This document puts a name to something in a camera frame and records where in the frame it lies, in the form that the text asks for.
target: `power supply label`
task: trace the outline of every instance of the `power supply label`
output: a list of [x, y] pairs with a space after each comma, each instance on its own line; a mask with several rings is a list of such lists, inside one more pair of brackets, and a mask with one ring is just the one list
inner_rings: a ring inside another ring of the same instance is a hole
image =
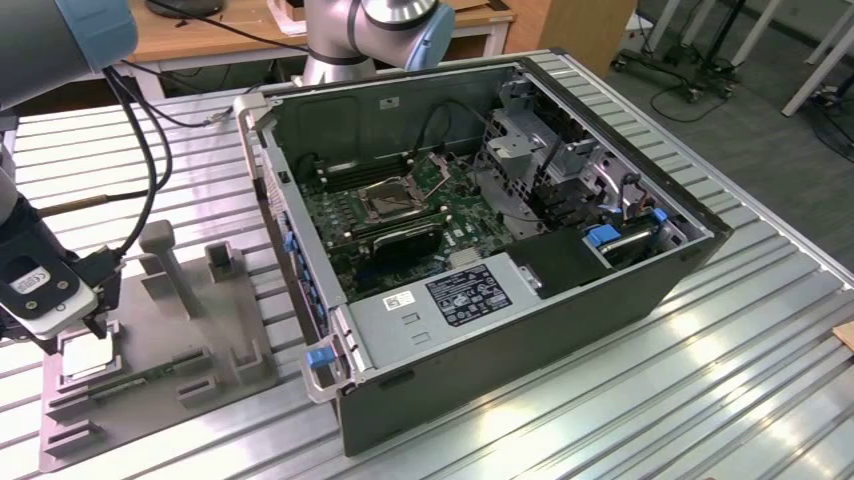
[[427, 290], [454, 327], [513, 305], [486, 265], [430, 282]]

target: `circuit board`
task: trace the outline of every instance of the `circuit board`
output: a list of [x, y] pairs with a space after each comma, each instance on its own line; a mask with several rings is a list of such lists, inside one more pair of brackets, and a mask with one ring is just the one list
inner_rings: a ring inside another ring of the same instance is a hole
[[[514, 241], [504, 221], [467, 176], [470, 166], [453, 156], [445, 158], [449, 159], [442, 165], [445, 172], [425, 157], [417, 161], [410, 176], [395, 179], [402, 184], [406, 181], [419, 194], [421, 198], [414, 204], [422, 213], [418, 219], [398, 221], [387, 228], [371, 223], [379, 221], [378, 212], [371, 211], [365, 187], [335, 193], [309, 191], [303, 187], [309, 213], [351, 302], [451, 270], [455, 267], [451, 261], [455, 253], [466, 252], [475, 258], [487, 257]], [[386, 210], [381, 213], [394, 214], [391, 210], [397, 203], [385, 204]], [[363, 266], [370, 248], [370, 241], [363, 239], [375, 239], [379, 234], [359, 235], [361, 230], [382, 230], [387, 234], [414, 226], [437, 224], [442, 225], [443, 231], [441, 246], [434, 253], [403, 269], [377, 271]]]

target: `gray floor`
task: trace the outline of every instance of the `gray floor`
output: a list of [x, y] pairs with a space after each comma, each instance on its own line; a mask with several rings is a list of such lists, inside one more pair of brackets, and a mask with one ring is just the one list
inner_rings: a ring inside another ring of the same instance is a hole
[[[666, 0], [640, 0], [638, 9], [657, 17]], [[685, 0], [673, 26], [681, 27], [694, 6]], [[709, 44], [726, 13], [720, 3], [710, 15], [697, 45]], [[732, 58], [754, 20], [742, 14], [722, 57]], [[730, 101], [702, 121], [682, 124], [653, 112], [650, 97], [677, 80], [632, 66], [612, 72], [608, 83], [677, 135], [694, 151], [750, 192], [840, 262], [854, 271], [854, 164], [817, 140], [801, 116], [786, 118], [780, 110], [806, 80], [813, 67], [804, 63], [812, 48], [776, 30], [769, 30], [740, 73], [742, 86]], [[852, 73], [840, 65], [830, 79]], [[704, 98], [698, 105], [668, 95], [657, 105], [669, 115], [692, 118], [720, 100]]]

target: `blue latch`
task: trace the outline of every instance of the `blue latch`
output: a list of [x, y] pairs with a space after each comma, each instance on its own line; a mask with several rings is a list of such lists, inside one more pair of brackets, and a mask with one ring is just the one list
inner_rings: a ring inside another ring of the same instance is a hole
[[294, 232], [289, 232], [285, 235], [285, 251], [293, 253], [297, 250], [297, 235]]
[[606, 243], [617, 240], [620, 236], [620, 232], [614, 228], [614, 225], [601, 225], [592, 228], [588, 232], [588, 241], [594, 247], [600, 248]]
[[335, 363], [335, 350], [333, 347], [322, 347], [315, 350], [309, 350], [306, 353], [306, 361], [309, 362], [309, 368], [317, 370], [321, 367], [333, 365]]
[[656, 217], [656, 221], [658, 223], [665, 223], [665, 221], [668, 220], [668, 212], [664, 211], [661, 208], [657, 208], [656, 210], [653, 210], [653, 216]]

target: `slotted metal surface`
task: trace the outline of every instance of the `slotted metal surface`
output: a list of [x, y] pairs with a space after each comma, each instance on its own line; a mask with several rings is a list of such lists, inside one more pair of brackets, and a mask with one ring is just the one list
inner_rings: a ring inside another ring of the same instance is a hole
[[[219, 239], [247, 253], [282, 381], [54, 477], [852, 478], [854, 354], [830, 334], [854, 316], [850, 273], [572, 59], [532, 57], [737, 228], [704, 270], [645, 320], [346, 458], [333, 410], [310, 402], [299, 377], [302, 338], [237, 126], [170, 126], [177, 173], [153, 218], [177, 226], [179, 259]], [[193, 122], [231, 101], [186, 97], [163, 109]], [[15, 158], [36, 206], [146, 186], [117, 108], [23, 119]], [[48, 223], [86, 254], [123, 239], [141, 204]], [[127, 274], [138, 271], [133, 264]], [[39, 351], [0, 344], [0, 478], [38, 476], [40, 381]]]

